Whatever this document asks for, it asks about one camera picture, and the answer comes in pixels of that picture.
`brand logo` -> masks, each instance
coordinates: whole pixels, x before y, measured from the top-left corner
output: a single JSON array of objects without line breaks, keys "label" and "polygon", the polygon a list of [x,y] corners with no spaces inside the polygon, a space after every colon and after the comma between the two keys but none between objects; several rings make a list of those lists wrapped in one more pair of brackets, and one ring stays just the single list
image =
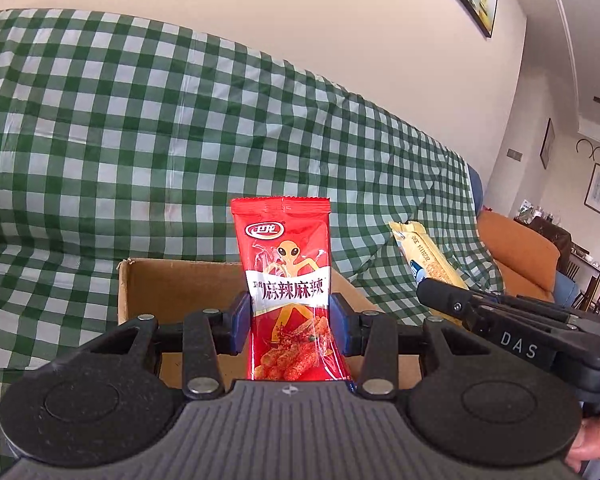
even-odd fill
[{"label": "brand logo", "polygon": [[504,346],[509,352],[513,354],[516,351],[519,354],[524,353],[527,359],[533,359],[536,357],[536,350],[538,350],[538,345],[527,345],[522,341],[522,338],[519,337],[511,337],[509,332],[505,332],[502,334],[502,339],[500,340],[500,344]]},{"label": "brand logo", "polygon": [[247,225],[244,230],[251,238],[258,240],[273,240],[282,236],[285,227],[279,222],[260,222],[259,224]]},{"label": "brand logo", "polygon": [[291,397],[292,395],[295,395],[296,393],[298,393],[298,391],[299,391],[298,388],[296,388],[292,384],[288,384],[287,386],[282,388],[282,393],[284,393],[285,395],[288,395],[289,397]]}]

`finger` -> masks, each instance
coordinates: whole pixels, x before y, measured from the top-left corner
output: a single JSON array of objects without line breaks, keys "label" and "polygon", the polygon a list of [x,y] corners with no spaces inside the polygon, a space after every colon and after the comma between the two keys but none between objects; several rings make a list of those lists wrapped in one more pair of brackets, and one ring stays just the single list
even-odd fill
[{"label": "finger", "polygon": [[573,458],[567,457],[564,459],[564,463],[573,469],[576,473],[580,472],[582,468],[582,462],[580,460],[574,460]]},{"label": "finger", "polygon": [[569,452],[570,459],[600,460],[600,419],[587,419],[583,421],[575,444]]}]

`green checkered cloth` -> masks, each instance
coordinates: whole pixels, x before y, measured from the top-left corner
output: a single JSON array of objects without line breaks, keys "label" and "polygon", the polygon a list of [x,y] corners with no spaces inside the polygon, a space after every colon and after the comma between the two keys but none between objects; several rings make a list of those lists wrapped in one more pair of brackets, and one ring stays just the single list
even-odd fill
[{"label": "green checkered cloth", "polygon": [[120,260],[237,260],[229,201],[256,195],[329,197],[334,267],[405,323],[389,220],[502,288],[464,161],[359,95],[166,23],[0,12],[0,394],[115,325]]}]

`metal rivet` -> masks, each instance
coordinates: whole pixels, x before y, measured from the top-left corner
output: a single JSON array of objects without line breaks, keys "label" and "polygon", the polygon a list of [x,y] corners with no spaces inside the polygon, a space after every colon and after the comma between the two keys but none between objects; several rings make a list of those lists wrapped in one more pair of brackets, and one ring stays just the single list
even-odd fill
[{"label": "metal rivet", "polygon": [[212,394],[220,384],[211,377],[196,377],[187,383],[187,388],[192,394]]},{"label": "metal rivet", "polygon": [[394,390],[394,385],[386,379],[369,379],[362,384],[362,389],[369,395],[387,395]]}]

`plastic wrapper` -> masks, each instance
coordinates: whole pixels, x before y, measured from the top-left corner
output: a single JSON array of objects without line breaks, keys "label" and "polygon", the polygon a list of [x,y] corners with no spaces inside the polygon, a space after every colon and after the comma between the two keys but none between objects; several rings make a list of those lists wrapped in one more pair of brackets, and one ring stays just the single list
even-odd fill
[{"label": "plastic wrapper", "polygon": [[237,198],[231,203],[251,295],[248,379],[349,379],[328,320],[330,203]]},{"label": "plastic wrapper", "polygon": [[[469,288],[427,235],[427,230],[422,224],[389,222],[389,227],[400,247],[400,252],[407,260],[416,283],[420,283],[424,278],[433,278],[461,288]],[[431,311],[437,316],[445,317],[458,325],[461,324],[457,319],[433,309]]]}]

